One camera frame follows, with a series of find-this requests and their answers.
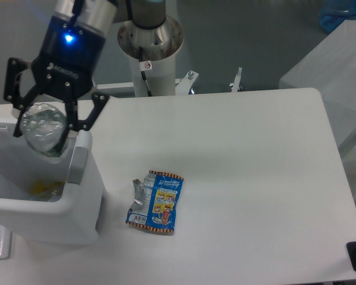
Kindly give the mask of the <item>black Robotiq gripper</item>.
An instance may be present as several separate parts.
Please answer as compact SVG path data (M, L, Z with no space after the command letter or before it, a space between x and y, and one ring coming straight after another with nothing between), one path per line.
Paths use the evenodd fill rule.
M8 59L3 98L12 104L17 118L14 137L23 135L21 119L41 94L65 104L66 127L58 142L58 152L62 152L70 131L91 129L110 96L94 88L91 94L94 107L84 120L78 119L77 99L93 87L91 78L104 43L105 38L97 33L79 25L70 27L66 20L53 16L40 53L32 63L19 58ZM36 84L22 97L21 75L28 69L32 70Z

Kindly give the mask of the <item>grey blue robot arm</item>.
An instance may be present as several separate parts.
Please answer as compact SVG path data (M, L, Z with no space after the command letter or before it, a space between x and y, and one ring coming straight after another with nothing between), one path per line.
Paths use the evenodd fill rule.
M153 48L167 50L169 41L156 38L167 24L165 1L126 1L124 6L119 1L58 1L38 56L31 62L8 59L4 100L18 113L15 137L23 135L21 120L42 94L65 105L58 151L70 132L90 130L109 100L92 77L117 13L136 29L131 42L137 59L155 59Z

